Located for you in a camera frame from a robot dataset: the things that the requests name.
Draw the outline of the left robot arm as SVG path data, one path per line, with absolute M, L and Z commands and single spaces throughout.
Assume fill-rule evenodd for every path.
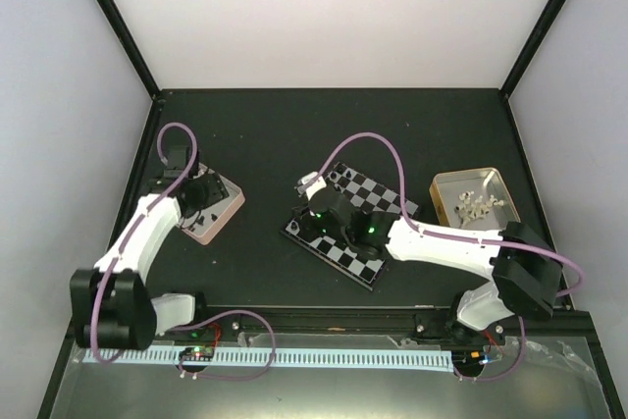
M 240 187 L 200 163 L 188 146 L 167 154 L 163 172 L 149 180 L 127 227 L 91 269 L 70 279 L 73 328 L 81 348 L 144 350 L 173 328 L 190 340 L 210 329 L 200 294 L 150 294 L 150 268 L 167 235 L 179 229 L 208 244 L 244 203 Z

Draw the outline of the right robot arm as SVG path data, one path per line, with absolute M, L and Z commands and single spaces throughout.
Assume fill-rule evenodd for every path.
M 443 327 L 444 340 L 453 344 L 477 343 L 487 328 L 511 316 L 548 321 L 558 297 L 559 263 L 519 222 L 488 231 L 438 227 L 399 213 L 367 212 L 326 186 L 295 208 L 286 232 L 364 285 L 377 276 L 376 264 L 387 260 L 430 263 L 484 279 L 453 299 Z

